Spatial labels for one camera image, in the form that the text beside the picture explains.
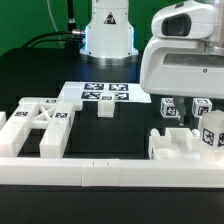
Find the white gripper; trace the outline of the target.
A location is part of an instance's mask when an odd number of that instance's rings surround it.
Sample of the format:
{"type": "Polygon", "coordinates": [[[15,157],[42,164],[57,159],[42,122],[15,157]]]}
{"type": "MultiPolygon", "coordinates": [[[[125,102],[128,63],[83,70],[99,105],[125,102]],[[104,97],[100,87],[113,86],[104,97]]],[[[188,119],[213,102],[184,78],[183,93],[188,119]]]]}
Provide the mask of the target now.
{"type": "Polygon", "coordinates": [[[153,17],[140,86],[172,95],[185,124],[184,97],[224,99],[224,0],[184,0],[153,17]]]}

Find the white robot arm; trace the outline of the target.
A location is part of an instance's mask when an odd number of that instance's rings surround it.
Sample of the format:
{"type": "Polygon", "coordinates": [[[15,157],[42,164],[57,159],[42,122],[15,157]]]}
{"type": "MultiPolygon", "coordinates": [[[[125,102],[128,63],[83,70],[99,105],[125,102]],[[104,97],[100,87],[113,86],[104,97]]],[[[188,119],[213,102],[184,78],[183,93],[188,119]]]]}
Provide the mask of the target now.
{"type": "MultiPolygon", "coordinates": [[[[92,0],[83,57],[119,64],[138,55],[128,0],[92,0]]],[[[142,57],[144,92],[172,95],[181,115],[186,97],[224,99],[224,0],[185,0],[158,11],[142,57]]]]}

